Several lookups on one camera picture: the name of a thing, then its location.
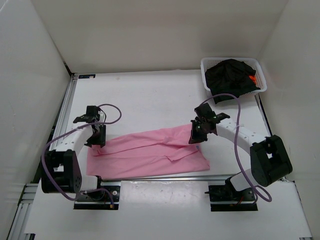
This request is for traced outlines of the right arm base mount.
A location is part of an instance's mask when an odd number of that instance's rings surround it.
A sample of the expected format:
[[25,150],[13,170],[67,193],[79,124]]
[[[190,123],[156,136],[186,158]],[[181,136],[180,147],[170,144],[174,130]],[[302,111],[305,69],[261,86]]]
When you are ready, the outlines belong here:
[[211,212],[257,212],[257,200],[251,187],[237,191],[232,185],[221,181],[208,182],[208,190],[204,192],[209,196]]

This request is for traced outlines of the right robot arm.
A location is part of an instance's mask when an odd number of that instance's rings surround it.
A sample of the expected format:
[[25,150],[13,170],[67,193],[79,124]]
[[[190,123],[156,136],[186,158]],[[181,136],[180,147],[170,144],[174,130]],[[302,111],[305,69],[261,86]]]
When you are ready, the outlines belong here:
[[136,132],[108,140],[87,151],[86,173],[104,180],[201,172],[210,169],[200,144],[208,134],[225,138],[249,154],[250,169],[234,175],[236,191],[267,187],[293,170],[282,139],[262,136],[238,125],[225,113],[216,114],[208,103],[199,105],[189,124]]

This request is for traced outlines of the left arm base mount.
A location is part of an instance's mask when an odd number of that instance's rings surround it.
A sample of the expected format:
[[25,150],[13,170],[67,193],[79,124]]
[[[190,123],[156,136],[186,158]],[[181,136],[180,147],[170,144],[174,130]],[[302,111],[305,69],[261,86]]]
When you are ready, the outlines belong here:
[[106,189],[112,196],[111,198],[105,191],[88,192],[82,194],[73,204],[74,210],[106,210],[117,211],[120,205],[121,182],[102,181],[101,188]]

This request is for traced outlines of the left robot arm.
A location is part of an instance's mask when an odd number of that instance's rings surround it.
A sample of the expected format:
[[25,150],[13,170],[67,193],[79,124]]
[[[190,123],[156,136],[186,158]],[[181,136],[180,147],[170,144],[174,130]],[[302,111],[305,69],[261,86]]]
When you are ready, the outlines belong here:
[[60,190],[78,193],[81,190],[83,178],[78,154],[84,146],[105,146],[105,117],[100,107],[87,106],[86,113],[73,120],[71,130],[58,137],[62,142],[44,152],[41,158],[41,188],[44,193],[58,193]]

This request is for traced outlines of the pink t shirt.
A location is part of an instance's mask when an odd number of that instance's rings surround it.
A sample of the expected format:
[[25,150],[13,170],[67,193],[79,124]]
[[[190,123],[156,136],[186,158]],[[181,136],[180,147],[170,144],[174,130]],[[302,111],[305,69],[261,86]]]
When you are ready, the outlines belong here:
[[208,171],[210,162],[189,144],[191,124],[122,135],[87,151],[86,174],[103,180]]

